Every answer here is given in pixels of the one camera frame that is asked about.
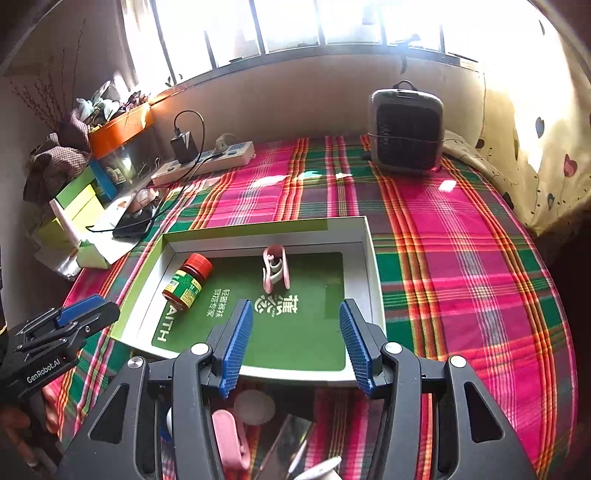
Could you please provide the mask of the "person hand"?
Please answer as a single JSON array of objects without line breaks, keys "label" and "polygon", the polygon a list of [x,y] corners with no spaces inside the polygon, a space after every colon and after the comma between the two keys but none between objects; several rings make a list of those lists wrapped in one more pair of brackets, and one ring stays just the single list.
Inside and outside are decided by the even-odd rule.
[{"label": "person hand", "polygon": [[26,464],[29,467],[35,467],[38,464],[35,453],[21,435],[21,431],[29,426],[30,419],[21,410],[10,405],[1,407],[1,427]]}]

